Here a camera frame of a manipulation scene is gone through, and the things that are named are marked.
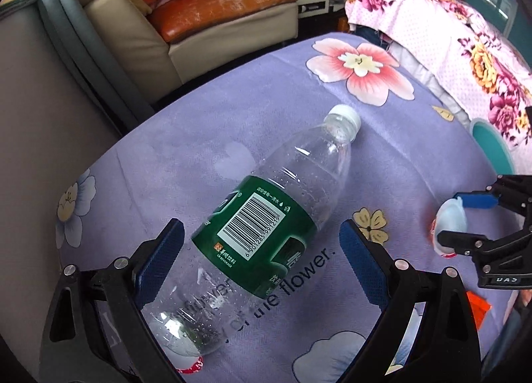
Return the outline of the teal trash bin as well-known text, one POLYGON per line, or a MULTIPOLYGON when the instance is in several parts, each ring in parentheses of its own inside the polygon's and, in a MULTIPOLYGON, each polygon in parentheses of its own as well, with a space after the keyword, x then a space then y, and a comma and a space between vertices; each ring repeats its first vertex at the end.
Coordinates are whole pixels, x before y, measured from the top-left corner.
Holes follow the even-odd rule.
POLYGON ((469 129, 495 172, 498 175, 513 175, 515 166, 512 156, 497 129, 482 118, 473 119, 469 129))

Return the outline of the purple floral bed sheet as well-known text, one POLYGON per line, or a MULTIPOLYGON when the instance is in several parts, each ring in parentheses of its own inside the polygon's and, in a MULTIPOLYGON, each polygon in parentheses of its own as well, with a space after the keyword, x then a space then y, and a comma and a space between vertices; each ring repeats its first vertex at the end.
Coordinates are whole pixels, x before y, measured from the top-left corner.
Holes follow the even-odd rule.
POLYGON ((336 104, 361 116, 350 176, 333 215, 290 274, 217 352, 175 357, 188 382, 325 382, 360 349, 379 310, 340 248, 354 217, 371 238, 417 269, 457 268, 470 291, 468 258, 445 259, 428 239, 439 205, 495 178, 461 116, 418 78, 402 72, 411 96, 360 99, 342 78, 312 63, 328 36, 265 55, 189 93, 131 131, 61 196, 61 259, 96 270, 130 256, 172 218, 193 233, 257 164, 336 104))

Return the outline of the beige sofa orange cushion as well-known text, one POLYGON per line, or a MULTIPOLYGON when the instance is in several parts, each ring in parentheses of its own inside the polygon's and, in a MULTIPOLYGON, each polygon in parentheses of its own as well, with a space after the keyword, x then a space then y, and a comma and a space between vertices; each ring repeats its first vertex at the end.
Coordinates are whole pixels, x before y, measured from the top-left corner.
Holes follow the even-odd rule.
POLYGON ((146 16, 130 0, 78 0, 143 99, 298 34, 297 0, 170 0, 146 16))

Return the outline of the clear green-label plastic bottle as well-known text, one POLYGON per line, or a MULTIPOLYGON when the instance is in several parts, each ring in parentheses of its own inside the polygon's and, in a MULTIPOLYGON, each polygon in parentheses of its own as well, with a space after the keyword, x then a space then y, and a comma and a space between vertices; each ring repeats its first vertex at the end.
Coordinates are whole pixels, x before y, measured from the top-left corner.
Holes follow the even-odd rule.
POLYGON ((267 156, 183 245, 143 315, 161 348, 207 355, 280 285, 337 206, 361 117, 347 104, 267 156))

